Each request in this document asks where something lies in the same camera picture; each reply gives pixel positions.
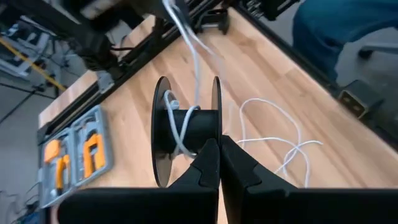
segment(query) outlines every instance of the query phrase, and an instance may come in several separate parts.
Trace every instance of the gray floor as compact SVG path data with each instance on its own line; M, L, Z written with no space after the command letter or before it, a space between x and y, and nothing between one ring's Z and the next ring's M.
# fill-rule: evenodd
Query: gray floor
M265 23L288 43L292 43L292 18L298 4L284 12L277 21ZM119 42L124 34L129 32L125 24L121 24L113 31L115 42ZM375 53L371 60L358 60L356 53L362 45L370 41L398 43L398 31L385 29L366 36L365 38L348 44L341 54L337 71L340 74L338 83L346 85L360 78L372 83L384 94L394 94L393 86L398 84L398 56ZM71 58L72 70L83 73L85 68L78 58ZM63 81L70 85L75 77L64 73ZM26 93L0 87L0 118L4 116ZM11 117L0 125L0 190L23 195L34 184L37 177L38 153L35 134L38 127L38 114L49 105L51 100L40 96L33 96L21 106ZM11 199L0 197L0 223Z

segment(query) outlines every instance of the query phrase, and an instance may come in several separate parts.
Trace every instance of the black spool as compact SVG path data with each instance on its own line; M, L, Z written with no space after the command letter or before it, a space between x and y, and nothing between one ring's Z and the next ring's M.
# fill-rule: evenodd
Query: black spool
M155 88L151 127L152 166L159 187L166 187L169 182L172 153L176 145L163 98L166 90L171 90L170 82L166 77L161 77ZM173 95L169 95L169 97L170 101L174 100ZM187 111L173 110L178 133L181 132ZM195 110L192 113L183 143L188 150L199 154L208 139L216 139L218 145L221 145L222 129L221 87L219 78L215 77L211 96L211 110Z

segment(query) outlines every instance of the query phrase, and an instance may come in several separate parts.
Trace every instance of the person's leg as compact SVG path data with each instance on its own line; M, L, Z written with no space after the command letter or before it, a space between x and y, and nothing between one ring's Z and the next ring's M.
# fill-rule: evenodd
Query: person's leg
M398 0L306 0L294 17L293 47L332 80L345 43L398 26Z

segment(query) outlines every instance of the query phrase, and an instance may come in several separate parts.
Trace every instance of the wooden table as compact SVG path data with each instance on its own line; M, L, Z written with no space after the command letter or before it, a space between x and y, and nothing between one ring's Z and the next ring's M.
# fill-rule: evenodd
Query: wooden table
M265 38L233 9L227 36L217 30L200 38L226 65L223 94L223 122L229 119L229 135L240 140L239 107L249 98L264 98L290 113L302 130L302 141L316 139L302 149L310 163L309 187L393 187L398 185L398 155L372 131L342 108L297 64ZM136 45L153 25L148 18L133 30L125 45ZM202 108L210 108L211 85L218 74L213 58L199 49L201 59ZM192 56L181 38L138 71L102 102L111 133L114 167L88 187L156 187L150 155L150 115L154 88L161 76L169 78L182 108L193 104ZM40 125L50 121L83 93L96 77L86 72L65 93L40 114ZM248 138L274 136L297 142L290 121L265 103L252 102L244 109ZM249 142L245 150L269 170L276 170L291 146L277 141ZM179 156L173 163L170 182L176 180L191 161ZM302 156L288 166L287 180L302 187L305 162ZM218 220L226 222L222 193Z

